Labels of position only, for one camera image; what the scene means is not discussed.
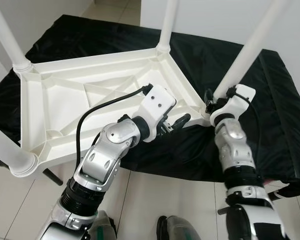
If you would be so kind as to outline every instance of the floor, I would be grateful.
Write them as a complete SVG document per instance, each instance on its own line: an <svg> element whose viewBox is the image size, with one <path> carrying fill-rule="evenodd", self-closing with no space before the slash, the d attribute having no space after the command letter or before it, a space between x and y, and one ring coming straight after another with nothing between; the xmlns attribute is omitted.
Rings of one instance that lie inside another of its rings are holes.
<svg viewBox="0 0 300 240"><path fill-rule="evenodd" d="M130 25L140 24L140 0L96 0L83 17ZM73 161L51 170L66 183L74 171ZM65 188L46 176L16 178L0 167L0 239L34 240L50 210ZM284 186L279 181L268 192ZM187 181L121 168L99 209L114 219L120 240L155 240L161 215L186 218L202 240L228 239L223 183ZM275 201L291 240L300 240L300 196Z"/></svg>

